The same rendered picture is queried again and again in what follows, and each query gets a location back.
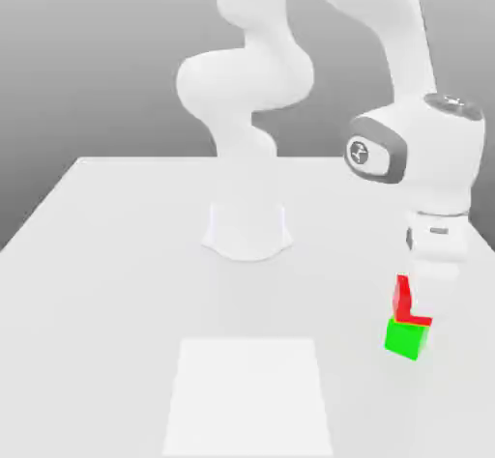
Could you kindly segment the small red cube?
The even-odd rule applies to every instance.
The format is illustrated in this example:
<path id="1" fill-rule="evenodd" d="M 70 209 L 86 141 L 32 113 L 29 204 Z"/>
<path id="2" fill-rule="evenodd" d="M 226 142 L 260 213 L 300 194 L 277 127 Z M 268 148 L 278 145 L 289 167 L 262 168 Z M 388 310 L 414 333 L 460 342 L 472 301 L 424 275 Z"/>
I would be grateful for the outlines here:
<path id="1" fill-rule="evenodd" d="M 393 317 L 396 322 L 414 326 L 430 327 L 431 317 L 417 316 L 411 311 L 412 295 L 407 275 L 398 274 L 393 292 Z"/>

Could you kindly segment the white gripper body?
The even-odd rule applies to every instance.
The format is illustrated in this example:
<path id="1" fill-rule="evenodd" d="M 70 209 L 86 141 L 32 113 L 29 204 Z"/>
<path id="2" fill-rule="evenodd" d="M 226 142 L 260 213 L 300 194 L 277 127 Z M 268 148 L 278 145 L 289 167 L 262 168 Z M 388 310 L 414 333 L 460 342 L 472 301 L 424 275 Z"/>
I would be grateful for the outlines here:
<path id="1" fill-rule="evenodd" d="M 414 284 L 426 282 L 452 284 L 459 274 L 460 267 L 456 263 L 416 259 L 411 264 L 411 277 Z"/>

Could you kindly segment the small green cube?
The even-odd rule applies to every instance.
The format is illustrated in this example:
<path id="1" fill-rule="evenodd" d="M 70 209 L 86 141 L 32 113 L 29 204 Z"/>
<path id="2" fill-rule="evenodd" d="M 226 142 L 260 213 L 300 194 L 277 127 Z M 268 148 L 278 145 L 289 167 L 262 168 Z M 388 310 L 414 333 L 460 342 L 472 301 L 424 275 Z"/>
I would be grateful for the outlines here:
<path id="1" fill-rule="evenodd" d="M 384 347 L 396 355 L 417 360 L 428 333 L 428 326 L 400 323 L 391 317 L 387 324 Z"/>

